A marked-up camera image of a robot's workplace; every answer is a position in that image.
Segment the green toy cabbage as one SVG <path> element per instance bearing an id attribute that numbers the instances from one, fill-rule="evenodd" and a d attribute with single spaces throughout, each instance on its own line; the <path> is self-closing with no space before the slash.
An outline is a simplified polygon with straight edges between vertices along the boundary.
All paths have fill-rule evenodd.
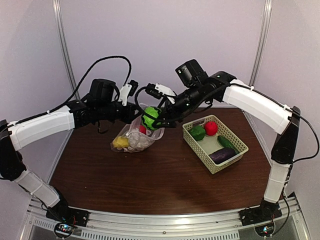
<path id="1" fill-rule="evenodd" d="M 156 131 L 158 127 L 154 127 L 153 124 L 155 123 L 155 119 L 157 119 L 161 113 L 161 109 L 154 106 L 148 106 L 144 109 L 144 112 L 148 115 L 152 116 L 150 118 L 149 116 L 143 114 L 141 116 L 141 124 L 150 131 Z"/>

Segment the white toy cauliflower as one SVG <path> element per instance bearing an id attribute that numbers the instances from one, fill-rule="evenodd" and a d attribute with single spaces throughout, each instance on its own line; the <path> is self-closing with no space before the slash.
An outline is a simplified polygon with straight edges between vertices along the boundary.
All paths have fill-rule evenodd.
<path id="1" fill-rule="evenodd" d="M 153 144 L 153 141 L 147 135 L 139 131 L 128 131 L 125 133 L 125 137 L 129 141 L 127 151 L 130 153 L 141 152 Z"/>

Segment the clear zip top bag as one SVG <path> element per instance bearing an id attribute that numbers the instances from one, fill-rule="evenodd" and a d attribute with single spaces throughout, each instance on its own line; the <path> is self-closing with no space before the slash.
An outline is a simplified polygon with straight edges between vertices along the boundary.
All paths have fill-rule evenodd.
<path id="1" fill-rule="evenodd" d="M 164 128 L 157 130 L 146 129 L 141 117 L 131 124 L 126 124 L 110 143 L 111 150 L 117 153 L 136 153 L 149 148 L 155 141 L 160 140 L 165 133 Z"/>

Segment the yellow toy pepper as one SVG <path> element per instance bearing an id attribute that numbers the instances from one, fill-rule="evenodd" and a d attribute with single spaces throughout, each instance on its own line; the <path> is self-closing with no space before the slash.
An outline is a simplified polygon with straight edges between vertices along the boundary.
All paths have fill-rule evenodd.
<path id="1" fill-rule="evenodd" d="M 125 136 L 117 136 L 113 141 L 112 141 L 113 147 L 117 149 L 123 149 L 127 148 L 130 146 L 129 140 Z"/>

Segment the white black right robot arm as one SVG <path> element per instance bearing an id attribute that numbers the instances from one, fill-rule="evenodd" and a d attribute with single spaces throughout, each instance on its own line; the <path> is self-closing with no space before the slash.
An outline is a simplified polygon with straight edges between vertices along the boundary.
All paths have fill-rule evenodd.
<path id="1" fill-rule="evenodd" d="M 249 113 L 276 132 L 266 190 L 260 205 L 253 209 L 259 220 L 268 220 L 275 215 L 293 167 L 300 109 L 277 103 L 225 71 L 209 76 L 195 59 L 180 65 L 175 72 L 187 89 L 176 95 L 167 86 L 160 83 L 155 85 L 156 96 L 167 97 L 169 104 L 155 120 L 154 127 L 174 128 L 177 121 L 191 114 L 200 104 L 216 100 Z"/>

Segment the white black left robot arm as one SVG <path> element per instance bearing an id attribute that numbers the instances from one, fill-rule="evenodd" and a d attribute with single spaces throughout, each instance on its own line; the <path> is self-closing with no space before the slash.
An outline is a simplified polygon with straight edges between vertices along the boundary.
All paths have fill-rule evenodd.
<path id="1" fill-rule="evenodd" d="M 133 96 L 137 88 L 138 83 L 134 80 L 118 89 L 111 80 L 94 79 L 89 93 L 80 100 L 67 101 L 56 110 L 26 120 L 11 123 L 2 120 L 0 178 L 16 182 L 37 197 L 47 207 L 47 211 L 61 222 L 69 221 L 72 211 L 64 196 L 23 163 L 20 150 L 56 133 L 100 124 L 101 121 L 114 123 L 120 120 L 130 124 L 138 116 L 138 110 L 135 104 L 128 102 L 128 97 Z"/>

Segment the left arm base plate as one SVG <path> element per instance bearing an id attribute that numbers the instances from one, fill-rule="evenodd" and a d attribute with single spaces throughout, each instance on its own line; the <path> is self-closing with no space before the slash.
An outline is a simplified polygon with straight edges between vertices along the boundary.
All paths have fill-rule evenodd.
<path id="1" fill-rule="evenodd" d="M 89 214 L 90 213 L 87 210 L 81 210 L 72 207 L 63 207 L 49 208 L 46 211 L 45 216 L 48 219 L 56 220 L 68 225 L 86 227 Z"/>

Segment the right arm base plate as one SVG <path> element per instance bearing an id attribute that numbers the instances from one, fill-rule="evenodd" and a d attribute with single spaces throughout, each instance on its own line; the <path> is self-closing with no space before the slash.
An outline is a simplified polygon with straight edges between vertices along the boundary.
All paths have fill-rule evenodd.
<path id="1" fill-rule="evenodd" d="M 268 222 L 281 217 L 282 211 L 278 203 L 262 202 L 259 206 L 247 207 L 238 212 L 243 226 Z"/>

